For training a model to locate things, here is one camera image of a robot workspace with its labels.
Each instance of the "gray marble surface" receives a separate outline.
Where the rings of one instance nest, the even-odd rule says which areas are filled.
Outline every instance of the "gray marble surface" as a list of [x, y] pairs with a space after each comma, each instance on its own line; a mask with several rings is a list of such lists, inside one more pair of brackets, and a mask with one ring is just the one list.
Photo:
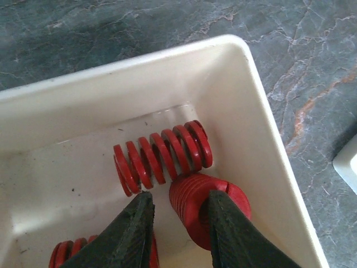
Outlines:
[[356, 13], [355, 0], [2, 0], [0, 89], [238, 35], [331, 267], [357, 267], [357, 196], [331, 165], [357, 134]]

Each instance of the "red coil spring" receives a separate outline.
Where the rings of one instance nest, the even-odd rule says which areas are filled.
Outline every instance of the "red coil spring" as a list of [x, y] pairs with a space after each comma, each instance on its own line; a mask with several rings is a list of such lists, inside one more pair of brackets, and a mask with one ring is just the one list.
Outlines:
[[151, 189], [152, 174], [159, 184], [164, 184], [163, 164], [171, 179], [175, 180], [180, 172], [175, 168], [174, 157], [181, 174], [186, 176], [200, 171], [202, 167], [209, 168], [213, 163], [207, 134], [197, 120], [175, 126], [172, 130], [165, 129], [161, 135], [152, 133], [149, 140], [145, 137], [138, 139], [139, 152], [132, 141], [126, 142], [129, 161], [121, 146], [114, 146], [115, 166], [128, 197], [141, 191], [141, 183], [146, 189]]
[[66, 260], [74, 256], [85, 245], [96, 239], [98, 236], [89, 237], [88, 241], [85, 238], [78, 238], [76, 241], [64, 241], [58, 243], [52, 251], [49, 268], [59, 268]]
[[170, 203], [192, 240], [206, 250], [211, 249], [208, 217], [210, 190], [226, 192], [247, 218], [251, 216], [247, 197], [239, 187], [228, 181], [200, 173], [175, 180], [170, 186]]
[[[49, 268], [59, 268], [65, 261], [69, 260], [78, 251], [80, 251], [85, 245], [96, 239], [98, 236], [91, 236], [88, 242], [85, 238], [78, 238], [76, 241], [64, 241], [58, 243], [52, 251]], [[156, 239], [153, 234], [151, 243], [151, 255], [149, 268], [160, 268], [158, 262]]]

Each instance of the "coil spring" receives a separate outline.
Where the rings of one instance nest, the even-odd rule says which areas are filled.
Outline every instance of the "coil spring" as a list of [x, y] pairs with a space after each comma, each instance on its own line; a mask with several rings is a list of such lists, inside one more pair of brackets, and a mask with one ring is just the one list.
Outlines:
[[[85, 245], [96, 239], [98, 236], [89, 237], [88, 241], [85, 238], [78, 238], [76, 241], [64, 241], [58, 243], [52, 251], [49, 268], [59, 268], [65, 261], [72, 258]], [[158, 262], [157, 246], [154, 233], [152, 234], [151, 255], [149, 268], [160, 268]]]
[[209, 168], [213, 157], [207, 134], [197, 120], [152, 133], [150, 142], [145, 137], [138, 139], [139, 152], [132, 141], [126, 142], [128, 159], [126, 160], [120, 145], [114, 146], [114, 162], [120, 183], [125, 194], [130, 197], [141, 191], [141, 183], [146, 189], [153, 188], [151, 175], [159, 184], [164, 184], [163, 165], [172, 180], [178, 177], [174, 158], [177, 159], [181, 173], [185, 176]]
[[211, 250], [208, 214], [211, 190], [226, 192], [248, 219], [252, 214], [243, 191], [228, 181], [200, 173], [175, 180], [170, 186], [170, 203], [192, 240], [206, 250]]
[[98, 236], [89, 237], [88, 241], [85, 238], [78, 238], [76, 241], [64, 241], [58, 243], [52, 251], [49, 268], [59, 268], [66, 260], [77, 254], [85, 245], [96, 239]]

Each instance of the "plastic container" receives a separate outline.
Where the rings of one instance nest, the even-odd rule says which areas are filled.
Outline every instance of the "plastic container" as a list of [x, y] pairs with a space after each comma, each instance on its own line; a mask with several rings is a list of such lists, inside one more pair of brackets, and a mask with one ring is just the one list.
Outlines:
[[337, 173], [357, 194], [357, 135], [342, 148], [332, 164]]
[[[244, 190], [252, 221], [302, 267], [328, 267], [246, 43], [213, 39], [0, 92], [0, 266], [46, 267], [61, 241], [100, 233], [125, 207], [113, 145], [198, 119], [207, 174]], [[211, 267], [151, 190], [162, 268]]]

